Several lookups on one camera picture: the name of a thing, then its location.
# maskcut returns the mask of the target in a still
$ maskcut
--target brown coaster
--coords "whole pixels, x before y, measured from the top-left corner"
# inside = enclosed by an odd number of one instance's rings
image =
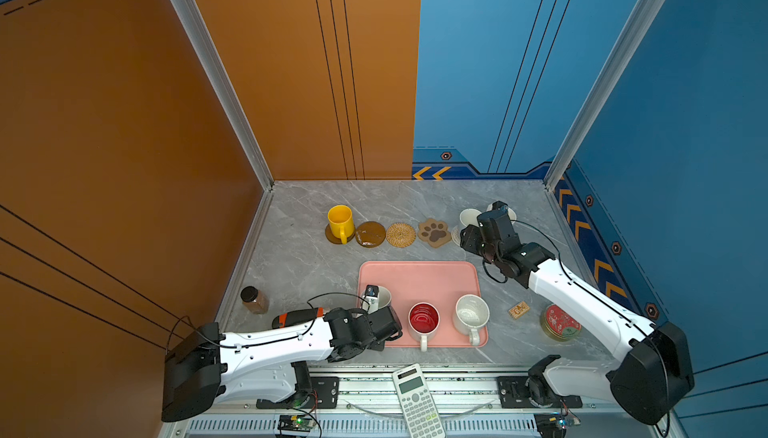
[[[386,240],[398,248],[405,248],[416,241],[416,230],[408,223],[395,223],[386,231]]]
[[[343,244],[339,238],[336,238],[335,236],[333,236],[333,233],[331,233],[330,224],[326,225],[326,238],[328,238],[328,241],[330,241],[333,244]],[[350,241],[352,241],[351,236],[346,240],[346,242],[349,243]]]
[[[376,248],[386,239],[384,225],[378,222],[365,222],[355,230],[355,240],[360,246]]]
[[[418,224],[418,239],[426,241],[432,248],[440,248],[451,241],[451,230],[448,223],[430,218]]]

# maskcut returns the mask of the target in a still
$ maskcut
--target paw print coaster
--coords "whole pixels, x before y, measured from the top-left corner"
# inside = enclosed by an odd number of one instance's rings
[[[432,248],[440,248],[451,241],[451,230],[448,228],[448,223],[430,218],[418,224],[418,237]]]

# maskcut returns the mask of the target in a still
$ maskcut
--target marble table surface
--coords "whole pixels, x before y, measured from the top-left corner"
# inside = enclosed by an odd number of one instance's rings
[[[377,248],[357,242],[332,244],[325,238],[326,214],[335,204],[351,207],[356,224],[376,221],[388,228],[406,222],[414,228],[428,218],[443,220],[453,228],[465,208],[485,211],[502,200],[520,220],[548,234],[562,252],[562,260],[577,270],[566,244],[562,216],[552,209],[541,182],[505,181],[336,181],[277,182],[264,228],[250,261],[244,286],[253,285],[270,299],[270,311],[256,315],[242,304],[234,308],[226,331],[258,331],[270,328],[272,319],[289,310],[306,308],[306,299],[329,291],[355,293],[360,265],[368,260],[466,260],[478,270],[480,290],[488,302],[488,343],[484,347],[417,348],[387,347],[383,352],[366,351],[340,364],[501,364],[531,366],[549,354],[573,360],[606,360],[609,352],[587,330],[579,337],[559,343],[542,331],[539,318],[549,302],[516,282],[497,284],[482,270],[480,257],[467,253],[453,242],[433,249],[416,240],[407,248],[386,241]],[[538,232],[517,225],[521,241],[535,241],[552,250]],[[325,309],[351,308],[354,298],[331,295],[312,302]],[[525,301],[531,307],[514,320],[508,310]]]

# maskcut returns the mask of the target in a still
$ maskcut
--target cork coaster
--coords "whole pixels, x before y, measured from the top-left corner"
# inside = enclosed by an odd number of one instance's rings
[[[355,231],[355,240],[365,248],[376,248],[384,242],[385,238],[384,225],[378,222],[365,222]]]
[[[440,248],[451,241],[451,231],[448,223],[438,222],[434,218],[418,224],[418,239],[426,241],[432,248]]]
[[[524,301],[521,301],[520,303],[516,304],[513,307],[513,309],[509,311],[509,314],[513,318],[517,319],[523,316],[524,314],[526,314],[527,312],[529,312],[530,310],[531,310],[531,307],[529,307],[528,304],[525,303]]]
[[[331,232],[330,224],[326,225],[326,238],[328,238],[328,241],[330,241],[333,244],[343,244],[339,238],[336,238],[335,236],[333,236],[333,233]],[[351,236],[346,240],[346,242],[349,243],[350,241],[352,241]]]
[[[408,223],[395,223],[387,229],[386,240],[394,247],[405,248],[416,241],[416,230]]]

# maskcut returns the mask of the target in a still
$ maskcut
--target calculator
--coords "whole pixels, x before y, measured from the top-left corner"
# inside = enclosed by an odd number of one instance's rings
[[[443,438],[446,432],[427,389],[422,368],[418,364],[407,366],[393,373],[392,379],[411,438]]]

